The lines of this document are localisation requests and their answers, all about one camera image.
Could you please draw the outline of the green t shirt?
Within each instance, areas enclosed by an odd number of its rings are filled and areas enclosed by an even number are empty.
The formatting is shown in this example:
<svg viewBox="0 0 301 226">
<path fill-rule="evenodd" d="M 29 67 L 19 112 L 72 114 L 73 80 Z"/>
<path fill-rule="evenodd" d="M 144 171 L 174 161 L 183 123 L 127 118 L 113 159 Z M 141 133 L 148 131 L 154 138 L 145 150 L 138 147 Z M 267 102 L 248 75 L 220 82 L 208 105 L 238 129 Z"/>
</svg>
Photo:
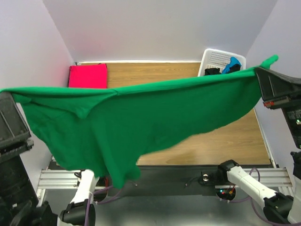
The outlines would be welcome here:
<svg viewBox="0 0 301 226">
<path fill-rule="evenodd" d="M 261 98 L 254 68 L 111 89 L 7 88 L 33 134 L 66 170 L 138 179 L 137 160 L 224 127 Z"/>
</svg>

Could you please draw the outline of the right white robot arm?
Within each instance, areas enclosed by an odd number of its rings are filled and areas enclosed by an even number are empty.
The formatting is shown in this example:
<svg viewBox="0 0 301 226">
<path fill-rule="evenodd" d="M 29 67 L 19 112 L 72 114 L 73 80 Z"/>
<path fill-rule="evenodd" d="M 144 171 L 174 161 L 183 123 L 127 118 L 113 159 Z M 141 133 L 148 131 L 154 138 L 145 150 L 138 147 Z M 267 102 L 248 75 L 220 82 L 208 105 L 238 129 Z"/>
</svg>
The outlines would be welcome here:
<svg viewBox="0 0 301 226">
<path fill-rule="evenodd" d="M 281 109 L 297 148 L 301 147 L 301 80 L 270 69 L 255 68 L 263 104 L 266 108 Z M 276 192 L 246 173 L 233 160 L 218 165 L 217 180 L 240 187 L 263 209 L 263 221 L 273 226 L 301 224 L 301 153 L 291 152 L 295 180 L 294 196 Z"/>
</svg>

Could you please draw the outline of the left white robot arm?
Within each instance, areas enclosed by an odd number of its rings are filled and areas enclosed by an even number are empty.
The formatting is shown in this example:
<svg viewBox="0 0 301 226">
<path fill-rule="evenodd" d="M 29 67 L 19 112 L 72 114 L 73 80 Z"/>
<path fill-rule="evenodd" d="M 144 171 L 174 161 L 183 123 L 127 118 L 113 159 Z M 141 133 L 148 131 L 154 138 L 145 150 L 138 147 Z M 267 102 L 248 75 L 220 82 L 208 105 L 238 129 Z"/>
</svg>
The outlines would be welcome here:
<svg viewBox="0 0 301 226">
<path fill-rule="evenodd" d="M 60 215 L 47 201 L 39 201 L 20 155 L 31 150 L 29 128 L 8 92 L 0 94 L 0 224 L 2 226 L 93 226 L 95 186 L 105 174 L 94 169 L 81 172 L 74 198 Z"/>
</svg>

